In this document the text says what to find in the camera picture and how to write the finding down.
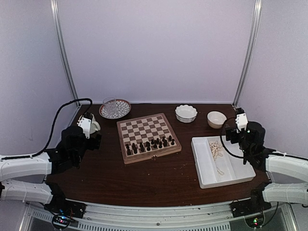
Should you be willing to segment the light chess pieces pile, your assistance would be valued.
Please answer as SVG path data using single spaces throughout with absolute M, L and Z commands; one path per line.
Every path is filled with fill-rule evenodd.
M 218 157 L 223 157 L 223 146 L 221 142 L 213 141 L 209 143 L 209 146 L 214 160 Z

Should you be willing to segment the white fluted bowl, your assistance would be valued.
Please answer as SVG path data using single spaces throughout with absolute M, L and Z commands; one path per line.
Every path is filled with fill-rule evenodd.
M 197 117 L 197 110 L 191 105 L 180 105 L 175 109 L 176 119 L 182 123 L 191 123 Z

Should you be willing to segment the wooden chess board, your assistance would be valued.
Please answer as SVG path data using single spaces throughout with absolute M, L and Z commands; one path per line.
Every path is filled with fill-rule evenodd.
M 148 159 L 178 153 L 182 150 L 182 146 L 177 138 L 171 124 L 165 114 L 154 114 L 143 117 L 118 121 L 117 130 L 121 146 L 121 152 L 124 164 L 132 164 Z M 147 151 L 146 142 L 151 143 L 151 139 L 156 140 L 157 149 L 151 145 L 151 150 Z M 171 145 L 171 140 L 175 140 L 175 144 Z M 167 147 L 159 148 L 159 142 L 168 141 Z M 141 152 L 140 142 L 143 143 L 145 152 Z M 132 144 L 138 148 L 138 153 L 134 154 Z M 126 144 L 130 146 L 132 155 L 127 155 Z

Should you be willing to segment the white foam tray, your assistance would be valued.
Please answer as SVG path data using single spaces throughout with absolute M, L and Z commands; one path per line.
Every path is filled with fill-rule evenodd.
M 202 189 L 248 182 L 256 176 L 249 163 L 243 164 L 239 144 L 225 136 L 193 137 L 191 146 Z

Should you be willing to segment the left aluminium frame post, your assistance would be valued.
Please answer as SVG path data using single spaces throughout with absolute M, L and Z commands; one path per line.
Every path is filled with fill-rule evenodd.
M 78 95 L 77 95 L 77 90 L 76 90 L 76 87 L 75 87 L 75 84 L 72 78 L 71 69 L 69 66 L 69 60 L 68 60 L 66 49 L 65 49 L 64 37 L 63 37 L 59 8 L 58 8 L 58 1 L 50 0 L 50 5 L 51 5 L 51 14 L 52 14 L 53 21 L 54 21 L 56 36 L 57 36 L 58 45 L 60 49 L 60 57 L 61 57 L 61 61 L 63 64 L 65 77 L 67 79 L 71 95 L 73 99 L 76 100 L 78 99 Z

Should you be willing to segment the front aluminium rail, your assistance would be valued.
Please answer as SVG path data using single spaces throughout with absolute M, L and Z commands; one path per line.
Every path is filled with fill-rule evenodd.
M 87 203 L 83 218 L 68 231 L 252 231 L 253 217 L 265 225 L 261 231 L 296 231 L 289 204 L 273 203 L 261 213 L 234 217 L 229 202 L 176 207 L 130 207 Z

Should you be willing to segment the white chess piece lone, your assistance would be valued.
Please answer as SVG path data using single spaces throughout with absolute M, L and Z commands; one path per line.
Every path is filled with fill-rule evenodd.
M 220 170 L 219 168 L 217 168 L 217 173 L 219 174 L 219 175 L 221 175 L 221 176 L 224 176 L 224 172 L 222 171 L 222 170 Z

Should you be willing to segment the cream ribbed mug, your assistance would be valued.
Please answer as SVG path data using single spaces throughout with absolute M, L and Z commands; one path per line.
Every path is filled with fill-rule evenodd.
M 93 119 L 93 125 L 94 125 L 95 132 L 98 132 L 98 131 L 101 130 L 101 127 L 100 127 L 99 123 L 96 121 L 95 117 Z

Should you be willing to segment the right aluminium frame post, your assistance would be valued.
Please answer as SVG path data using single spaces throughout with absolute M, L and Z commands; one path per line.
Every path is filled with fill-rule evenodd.
M 251 64 L 252 57 L 253 57 L 253 50 L 254 50 L 254 46 L 256 44 L 260 20 L 261 20 L 262 5 L 263 5 L 262 0 L 255 0 L 248 45 L 247 45 L 247 49 L 246 49 L 244 64 L 243 64 L 243 67 L 242 67 L 237 91 L 236 91 L 236 94 L 235 94 L 235 97 L 234 97 L 234 100 L 233 100 L 233 103 L 232 103 L 233 107 L 237 107 L 238 104 L 239 104 L 240 97 L 241 97 L 241 94 L 242 94 L 243 89 L 244 89 L 244 84 L 245 84 L 246 78 L 248 76 L 249 67 L 250 67 L 250 64 Z

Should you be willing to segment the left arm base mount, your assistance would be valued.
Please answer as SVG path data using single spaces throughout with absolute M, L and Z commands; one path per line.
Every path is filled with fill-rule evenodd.
M 63 204 L 43 204 L 43 208 L 52 214 L 51 224 L 57 230 L 64 230 L 70 225 L 76 226 L 78 219 L 84 217 L 86 204 L 65 200 Z

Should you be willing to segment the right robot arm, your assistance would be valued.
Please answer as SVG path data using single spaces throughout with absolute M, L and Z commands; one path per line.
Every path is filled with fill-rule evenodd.
M 268 173 L 278 173 L 301 180 L 301 183 L 261 184 L 251 191 L 247 209 L 257 212 L 266 203 L 285 202 L 308 206 L 308 160 L 303 157 L 281 153 L 263 146 L 265 129 L 258 122 L 250 121 L 243 128 L 226 128 L 226 140 L 239 144 L 243 164 Z

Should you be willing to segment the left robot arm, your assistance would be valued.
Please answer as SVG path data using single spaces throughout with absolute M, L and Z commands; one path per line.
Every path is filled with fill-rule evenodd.
M 79 168 L 87 150 L 99 149 L 101 133 L 96 130 L 86 135 L 81 127 L 70 126 L 61 133 L 55 148 L 40 154 L 5 156 L 0 159 L 0 198 L 37 202 L 59 214 L 66 213 L 71 205 L 56 183 L 30 183 L 18 181 L 32 175 L 55 175 L 73 167 Z

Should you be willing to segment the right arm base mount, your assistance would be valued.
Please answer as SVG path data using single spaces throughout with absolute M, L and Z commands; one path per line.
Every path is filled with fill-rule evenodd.
M 266 223 L 264 212 L 271 208 L 271 203 L 253 202 L 252 199 L 236 200 L 229 204 L 234 218 L 242 217 L 249 228 L 261 228 Z

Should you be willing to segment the cream round bowl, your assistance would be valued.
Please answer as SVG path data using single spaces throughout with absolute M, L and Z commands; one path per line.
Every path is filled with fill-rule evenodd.
M 220 129 L 227 117 L 218 111 L 211 111 L 207 114 L 207 122 L 211 128 Z

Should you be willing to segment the aluminium frame post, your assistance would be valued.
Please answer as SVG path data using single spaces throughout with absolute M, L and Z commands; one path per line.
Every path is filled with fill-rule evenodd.
M 58 1 L 50 0 L 50 5 L 51 5 L 51 14 L 52 14 L 53 21 L 54 21 L 56 36 L 57 36 L 58 45 L 60 49 L 60 57 L 61 57 L 61 61 L 63 64 L 65 77 L 67 79 L 71 95 L 73 99 L 76 100 L 78 99 L 78 95 L 77 95 L 77 90 L 76 90 L 76 87 L 75 87 L 75 84 L 72 78 L 71 69 L 69 66 L 69 60 L 68 60 L 66 49 L 65 49 L 64 37 L 63 37 L 59 8 L 58 8 Z
M 249 67 L 250 67 L 250 64 L 251 64 L 252 57 L 253 57 L 253 50 L 254 50 L 254 46 L 256 44 L 260 20 L 261 20 L 262 5 L 263 5 L 262 0 L 255 0 L 248 45 L 247 45 L 247 49 L 246 49 L 244 64 L 243 64 L 243 67 L 242 67 L 237 91 L 236 91 L 236 94 L 235 94 L 235 97 L 234 97 L 234 100 L 233 100 L 233 103 L 232 103 L 233 107 L 237 107 L 238 104 L 239 104 L 240 97 L 241 97 L 241 94 L 242 94 L 243 89 L 244 89 L 244 84 L 245 84 L 246 78 L 248 76 Z

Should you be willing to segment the clear drinking glass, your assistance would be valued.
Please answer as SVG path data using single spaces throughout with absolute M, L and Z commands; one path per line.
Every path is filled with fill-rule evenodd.
M 105 111 L 109 115 L 113 115 L 116 113 L 116 98 L 115 97 L 107 97 L 103 100 L 103 105 Z

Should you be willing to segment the patterned ceramic plate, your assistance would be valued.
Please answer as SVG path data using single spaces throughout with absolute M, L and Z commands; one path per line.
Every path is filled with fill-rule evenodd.
M 99 114 L 106 119 L 119 119 L 126 116 L 131 111 L 131 105 L 128 101 L 123 99 L 116 99 L 116 113 L 109 115 L 106 113 L 104 105 L 99 109 Z

